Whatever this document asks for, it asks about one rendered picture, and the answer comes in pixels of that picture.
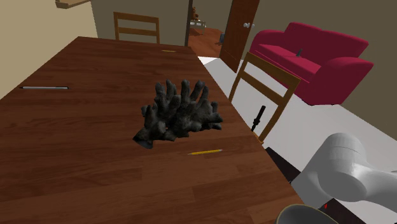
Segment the red sofa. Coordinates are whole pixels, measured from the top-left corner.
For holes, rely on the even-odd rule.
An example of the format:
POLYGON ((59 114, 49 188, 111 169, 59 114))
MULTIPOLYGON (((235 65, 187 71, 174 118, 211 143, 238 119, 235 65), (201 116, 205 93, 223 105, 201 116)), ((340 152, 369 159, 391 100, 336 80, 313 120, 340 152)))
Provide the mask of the red sofa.
POLYGON ((359 56, 368 41, 291 22, 284 31, 263 30, 250 53, 300 78, 295 95, 308 105, 342 104, 372 69, 359 56))

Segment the wooden chair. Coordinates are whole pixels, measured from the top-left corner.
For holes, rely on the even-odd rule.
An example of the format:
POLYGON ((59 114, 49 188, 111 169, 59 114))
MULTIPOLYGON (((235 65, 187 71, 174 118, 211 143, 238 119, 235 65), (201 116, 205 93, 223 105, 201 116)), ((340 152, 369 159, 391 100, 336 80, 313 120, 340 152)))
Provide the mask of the wooden chair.
POLYGON ((160 44, 160 30, 159 30, 159 18, 150 17, 144 15, 135 15, 130 13, 114 12, 114 25, 115 25, 115 39, 120 39, 120 33, 122 34, 135 34, 142 36, 155 36, 157 44, 160 44), (155 24, 155 30, 144 30, 144 29, 134 29, 128 27, 120 27, 118 25, 119 20, 129 20, 136 22, 146 22, 155 24))
POLYGON ((230 95, 228 96, 229 101, 232 101, 235 91, 237 89, 237 85, 239 84, 239 81, 241 79, 243 79, 245 82, 250 84, 257 91, 261 92, 272 102, 277 104, 277 109, 275 110, 274 114, 272 115, 271 119, 269 120, 268 124, 266 125, 262 133, 259 136, 253 133, 256 136, 257 140, 261 144, 263 144, 264 139, 268 136, 269 132, 272 130, 272 128, 274 127, 274 125, 282 115, 282 112, 284 111, 289 100, 291 99, 291 96, 294 94, 301 79, 267 62, 266 60, 259 58, 258 56, 250 52, 247 52, 244 61, 242 63, 242 66, 239 69, 239 72, 237 73, 237 77, 232 85, 230 95), (263 72, 273 77, 273 79, 277 80, 279 83, 285 84, 287 88, 286 93, 283 96, 279 95, 278 93, 270 89, 268 86, 266 86, 265 84, 263 84, 262 82, 260 82, 259 80, 248 74, 247 72, 245 72, 245 68, 248 62, 260 68, 263 72))

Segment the wooden wall shelf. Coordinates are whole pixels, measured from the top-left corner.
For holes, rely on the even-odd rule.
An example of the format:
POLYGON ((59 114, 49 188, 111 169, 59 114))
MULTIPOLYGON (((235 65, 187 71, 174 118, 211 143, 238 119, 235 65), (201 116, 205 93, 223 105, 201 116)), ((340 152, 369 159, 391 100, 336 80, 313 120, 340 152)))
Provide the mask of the wooden wall shelf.
POLYGON ((68 9, 90 1, 91 0, 55 0, 55 5, 57 8, 68 9))

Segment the black coral figure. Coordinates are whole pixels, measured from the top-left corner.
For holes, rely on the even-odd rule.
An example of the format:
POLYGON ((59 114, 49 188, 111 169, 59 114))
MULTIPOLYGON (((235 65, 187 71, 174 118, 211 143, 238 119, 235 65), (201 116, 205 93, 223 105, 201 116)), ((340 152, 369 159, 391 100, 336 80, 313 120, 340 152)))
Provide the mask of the black coral figure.
POLYGON ((133 140, 147 149, 152 149, 155 140, 175 141, 188 137, 190 132, 221 129, 223 121, 218 113, 218 103, 208 100, 209 88, 198 80, 194 89, 190 82, 181 82, 181 93, 170 80, 163 86, 155 85, 154 103, 141 108, 144 127, 133 140))

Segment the white side table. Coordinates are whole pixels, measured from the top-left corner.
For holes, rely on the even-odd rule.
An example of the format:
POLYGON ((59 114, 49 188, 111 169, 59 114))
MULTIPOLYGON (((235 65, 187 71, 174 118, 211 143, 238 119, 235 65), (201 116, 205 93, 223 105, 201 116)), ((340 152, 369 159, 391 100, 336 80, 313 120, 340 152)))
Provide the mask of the white side table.
POLYGON ((206 23, 199 20, 199 15, 196 13, 196 7, 192 8, 192 17, 190 20, 190 28, 197 28, 202 30, 202 34, 205 33, 206 23))

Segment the brown wooden table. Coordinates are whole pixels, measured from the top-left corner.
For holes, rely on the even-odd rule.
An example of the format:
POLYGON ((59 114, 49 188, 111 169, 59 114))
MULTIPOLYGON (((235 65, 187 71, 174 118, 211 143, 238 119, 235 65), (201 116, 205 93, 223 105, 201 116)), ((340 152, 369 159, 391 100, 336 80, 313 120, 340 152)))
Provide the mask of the brown wooden table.
POLYGON ((0 99, 0 224, 273 224, 298 203, 190 48, 78 37, 0 99), (203 81, 221 130, 138 145, 167 80, 203 81))

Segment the grey pen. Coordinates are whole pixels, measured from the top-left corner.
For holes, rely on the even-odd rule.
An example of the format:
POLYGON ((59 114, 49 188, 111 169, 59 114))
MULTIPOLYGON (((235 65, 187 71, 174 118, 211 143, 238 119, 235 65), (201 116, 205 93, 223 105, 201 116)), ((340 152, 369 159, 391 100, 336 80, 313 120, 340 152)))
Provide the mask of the grey pen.
POLYGON ((67 90, 69 87, 19 87, 21 89, 30 89, 30 90, 67 90))

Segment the brown wooden door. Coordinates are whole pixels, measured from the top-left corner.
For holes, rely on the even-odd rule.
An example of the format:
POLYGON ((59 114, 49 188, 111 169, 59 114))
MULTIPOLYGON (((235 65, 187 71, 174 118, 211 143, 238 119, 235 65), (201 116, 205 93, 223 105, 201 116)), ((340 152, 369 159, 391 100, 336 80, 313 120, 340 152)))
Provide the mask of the brown wooden door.
POLYGON ((237 72, 260 0, 233 0, 220 59, 237 72))

